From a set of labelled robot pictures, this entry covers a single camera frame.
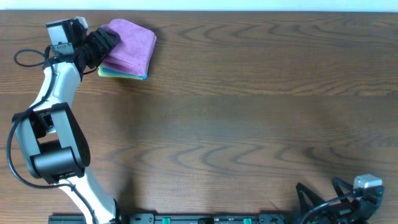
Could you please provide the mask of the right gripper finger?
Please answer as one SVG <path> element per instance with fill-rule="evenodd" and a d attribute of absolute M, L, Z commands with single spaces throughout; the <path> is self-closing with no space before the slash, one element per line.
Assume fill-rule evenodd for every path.
<path fill-rule="evenodd" d="M 295 188 L 299 201 L 299 210 L 295 212 L 295 218 L 305 218 L 306 214 L 307 218 L 323 218 L 326 215 L 326 205 L 322 207 L 326 203 L 324 199 L 300 182 Z"/>
<path fill-rule="evenodd" d="M 349 201 L 349 198 L 353 198 L 353 185 L 345 182 L 344 180 L 334 177 L 331 180 L 332 186 L 338 196 L 340 201 Z"/>

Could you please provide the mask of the purple cloth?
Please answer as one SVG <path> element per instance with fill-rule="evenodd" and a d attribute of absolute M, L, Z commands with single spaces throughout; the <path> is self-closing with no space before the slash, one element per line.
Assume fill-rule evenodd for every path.
<path fill-rule="evenodd" d="M 114 19 L 101 27 L 118 33 L 120 42 L 99 66 L 99 75 L 138 80 L 147 78 L 156 35 L 125 19 Z"/>

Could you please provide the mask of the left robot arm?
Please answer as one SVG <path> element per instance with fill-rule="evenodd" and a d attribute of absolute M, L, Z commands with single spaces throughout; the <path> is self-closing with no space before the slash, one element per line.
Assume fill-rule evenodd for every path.
<path fill-rule="evenodd" d="M 86 68 L 94 69 L 119 43 L 102 28 L 88 34 L 58 31 L 41 66 L 44 82 L 35 101 L 12 118 L 6 156 L 13 175 L 35 189 L 64 191 L 85 223 L 120 223 L 118 204 L 90 169 L 90 148 L 73 112 L 75 91 Z"/>

